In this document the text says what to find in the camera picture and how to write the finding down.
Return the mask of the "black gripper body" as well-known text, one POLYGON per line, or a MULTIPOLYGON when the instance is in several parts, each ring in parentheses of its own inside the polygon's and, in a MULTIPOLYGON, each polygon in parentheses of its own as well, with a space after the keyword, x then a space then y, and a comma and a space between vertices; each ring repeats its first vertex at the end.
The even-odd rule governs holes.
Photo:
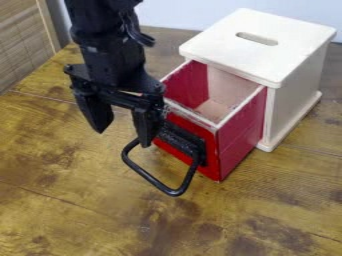
POLYGON ((164 108, 164 85, 145 71, 144 47, 155 40, 145 34, 73 36, 84 62, 67 65, 77 106, 83 112, 164 108))

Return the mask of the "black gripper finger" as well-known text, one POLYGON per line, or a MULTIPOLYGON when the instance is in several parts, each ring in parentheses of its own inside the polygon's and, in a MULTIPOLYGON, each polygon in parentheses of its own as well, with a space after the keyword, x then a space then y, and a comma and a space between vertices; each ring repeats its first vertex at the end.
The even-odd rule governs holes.
POLYGON ((164 125, 164 112, 162 108, 135 108, 132 110, 133 125, 137 140, 143 148, 151 146, 152 140, 164 125))
POLYGON ((113 121, 111 105, 97 93, 75 90, 73 96, 88 124, 97 133, 103 133, 113 121))

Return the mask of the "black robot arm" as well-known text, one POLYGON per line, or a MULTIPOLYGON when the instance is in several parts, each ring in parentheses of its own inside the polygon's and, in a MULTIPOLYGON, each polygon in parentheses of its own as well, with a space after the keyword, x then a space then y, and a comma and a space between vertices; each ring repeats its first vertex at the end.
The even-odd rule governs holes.
POLYGON ((155 39, 140 32, 135 7, 143 0, 64 0, 71 37, 84 62, 64 67, 81 113, 101 133, 112 108, 132 113, 137 142, 148 147, 164 122, 164 85, 145 71, 144 49, 155 39))

